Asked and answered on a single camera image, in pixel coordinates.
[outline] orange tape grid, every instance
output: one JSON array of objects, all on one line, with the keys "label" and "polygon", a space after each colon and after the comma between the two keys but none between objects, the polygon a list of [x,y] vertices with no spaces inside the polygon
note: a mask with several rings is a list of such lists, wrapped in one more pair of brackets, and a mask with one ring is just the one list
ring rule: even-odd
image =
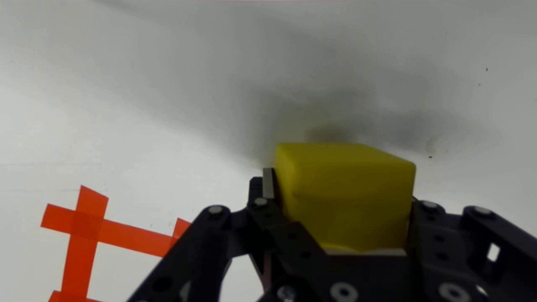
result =
[{"label": "orange tape grid", "polygon": [[77,208],[74,212],[47,205],[40,227],[70,235],[62,289],[52,292],[48,302],[95,302],[85,295],[99,242],[164,257],[189,225],[178,218],[173,235],[168,237],[104,220],[105,207],[107,197],[85,186],[80,186]]}]

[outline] yellow cube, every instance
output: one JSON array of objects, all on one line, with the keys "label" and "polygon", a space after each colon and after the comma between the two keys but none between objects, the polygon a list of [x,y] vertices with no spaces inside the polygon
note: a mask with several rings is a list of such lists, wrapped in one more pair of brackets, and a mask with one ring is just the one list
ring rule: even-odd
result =
[{"label": "yellow cube", "polygon": [[401,249],[416,166],[364,144],[283,143],[275,151],[283,212],[325,250]]}]

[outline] screw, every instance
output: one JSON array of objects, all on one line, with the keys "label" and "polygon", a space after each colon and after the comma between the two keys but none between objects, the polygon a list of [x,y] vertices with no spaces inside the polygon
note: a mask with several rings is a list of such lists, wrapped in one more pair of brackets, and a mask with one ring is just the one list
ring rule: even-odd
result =
[{"label": "screw", "polygon": [[216,215],[216,213],[221,213],[221,212],[223,212],[223,207],[220,207],[220,205],[215,205],[215,207],[208,208],[208,213],[211,213],[211,215]]},{"label": "screw", "polygon": [[295,302],[297,290],[290,285],[282,285],[275,294],[282,302]]},{"label": "screw", "polygon": [[257,198],[253,203],[255,203],[257,207],[265,207],[268,202],[267,202],[265,198]]},{"label": "screw", "polygon": [[481,207],[473,207],[473,212],[483,215],[483,217],[491,215],[491,212],[488,208],[481,208]]},{"label": "screw", "polygon": [[456,284],[441,284],[438,294],[448,302],[471,302],[470,294]]},{"label": "screw", "polygon": [[359,299],[359,292],[347,282],[335,282],[330,287],[330,295],[335,302],[356,302]]}]

